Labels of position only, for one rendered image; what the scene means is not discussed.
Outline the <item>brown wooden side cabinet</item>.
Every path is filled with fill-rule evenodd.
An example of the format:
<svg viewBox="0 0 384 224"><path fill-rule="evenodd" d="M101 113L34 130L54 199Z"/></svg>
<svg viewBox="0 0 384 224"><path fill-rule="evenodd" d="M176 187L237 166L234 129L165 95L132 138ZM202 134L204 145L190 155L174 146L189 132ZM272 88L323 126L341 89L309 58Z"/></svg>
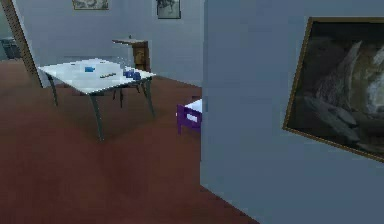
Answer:
<svg viewBox="0 0 384 224"><path fill-rule="evenodd" d="M133 39L129 36L125 39L113 39L112 42L131 46L135 67L143 71L151 71L149 45L147 40Z"/></svg>

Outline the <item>purple bed frame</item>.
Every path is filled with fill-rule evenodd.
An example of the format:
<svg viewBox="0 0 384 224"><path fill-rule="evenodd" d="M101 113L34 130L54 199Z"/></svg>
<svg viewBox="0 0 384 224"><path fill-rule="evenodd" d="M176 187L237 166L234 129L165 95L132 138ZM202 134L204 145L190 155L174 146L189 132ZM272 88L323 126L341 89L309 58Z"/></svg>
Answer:
<svg viewBox="0 0 384 224"><path fill-rule="evenodd" d="M176 119L178 134L182 133L183 126L200 133L202 123L202 100L199 99L186 105L178 104L176 106Z"/></svg>

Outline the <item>grey bin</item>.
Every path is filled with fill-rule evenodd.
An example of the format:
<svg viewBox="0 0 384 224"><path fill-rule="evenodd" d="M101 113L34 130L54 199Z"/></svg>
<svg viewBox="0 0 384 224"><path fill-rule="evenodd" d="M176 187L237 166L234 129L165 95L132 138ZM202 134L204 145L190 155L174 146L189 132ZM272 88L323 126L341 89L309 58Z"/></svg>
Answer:
<svg viewBox="0 0 384 224"><path fill-rule="evenodd" d="M6 56L9 59L20 59L21 54L16 43L16 40L13 37L1 38L0 44L2 45Z"/></svg>

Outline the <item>white table with grey legs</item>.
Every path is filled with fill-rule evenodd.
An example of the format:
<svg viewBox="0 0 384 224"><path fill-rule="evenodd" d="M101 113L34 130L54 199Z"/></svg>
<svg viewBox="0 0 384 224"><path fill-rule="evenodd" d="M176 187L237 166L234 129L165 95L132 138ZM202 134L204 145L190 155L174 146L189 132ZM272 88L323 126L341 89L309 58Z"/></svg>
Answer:
<svg viewBox="0 0 384 224"><path fill-rule="evenodd" d="M85 72L85 67L94 67L94 72ZM126 78L123 75L124 71L134 70L141 75L140 80ZM137 68L128 67L119 63L110 62L107 60L93 58L81 61L68 63L60 63L54 65L46 65L39 67L48 78L52 88L54 104L58 105L57 91L54 84L55 80L59 80L64 84L72 87L82 94L87 95L92 103L96 117L98 138L104 140L102 119L100 116L99 106L96 97L107 90L122 88L132 85L141 85L146 97L149 109L152 115L155 115L151 97L151 82L154 73L143 71ZM101 75L116 73L117 75L108 78L99 78Z"/></svg>

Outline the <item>brown door frame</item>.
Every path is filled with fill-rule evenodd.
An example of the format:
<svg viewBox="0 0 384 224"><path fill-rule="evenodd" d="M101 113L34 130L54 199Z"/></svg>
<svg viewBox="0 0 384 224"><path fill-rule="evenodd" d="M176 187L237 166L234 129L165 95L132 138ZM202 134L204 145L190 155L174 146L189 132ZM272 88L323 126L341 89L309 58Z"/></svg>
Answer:
<svg viewBox="0 0 384 224"><path fill-rule="evenodd" d="M29 78L35 87L42 88L42 82L39 78L36 65L34 63L28 42L22 29L21 21L17 15L15 4L12 0L0 0L0 4L3 7L5 17L10 25L10 29L20 50L20 54L28 72Z"/></svg>

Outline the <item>brown framed wall picture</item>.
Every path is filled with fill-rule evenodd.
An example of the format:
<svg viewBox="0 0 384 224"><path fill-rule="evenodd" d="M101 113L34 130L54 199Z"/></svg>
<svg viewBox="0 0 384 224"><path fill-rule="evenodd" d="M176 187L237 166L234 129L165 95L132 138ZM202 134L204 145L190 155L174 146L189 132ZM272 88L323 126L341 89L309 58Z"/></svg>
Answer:
<svg viewBox="0 0 384 224"><path fill-rule="evenodd" d="M75 10L108 10L107 0L72 0Z"/></svg>

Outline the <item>small dark framed picture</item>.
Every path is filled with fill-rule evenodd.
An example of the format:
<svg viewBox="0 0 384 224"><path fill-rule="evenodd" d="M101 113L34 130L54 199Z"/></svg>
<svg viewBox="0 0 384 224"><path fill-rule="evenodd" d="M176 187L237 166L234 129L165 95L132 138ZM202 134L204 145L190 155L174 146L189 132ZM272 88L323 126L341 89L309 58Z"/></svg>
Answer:
<svg viewBox="0 0 384 224"><path fill-rule="evenodd" d="M159 19L180 19L180 0L156 0Z"/></svg>

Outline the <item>gold framed dark painting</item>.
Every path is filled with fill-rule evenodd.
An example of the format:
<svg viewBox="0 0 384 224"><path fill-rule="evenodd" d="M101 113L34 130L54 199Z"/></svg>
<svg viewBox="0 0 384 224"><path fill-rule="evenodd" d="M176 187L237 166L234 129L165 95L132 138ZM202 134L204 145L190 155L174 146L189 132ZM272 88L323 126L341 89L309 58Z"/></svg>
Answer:
<svg viewBox="0 0 384 224"><path fill-rule="evenodd" d="M384 17L310 17L282 128L384 163Z"/></svg>

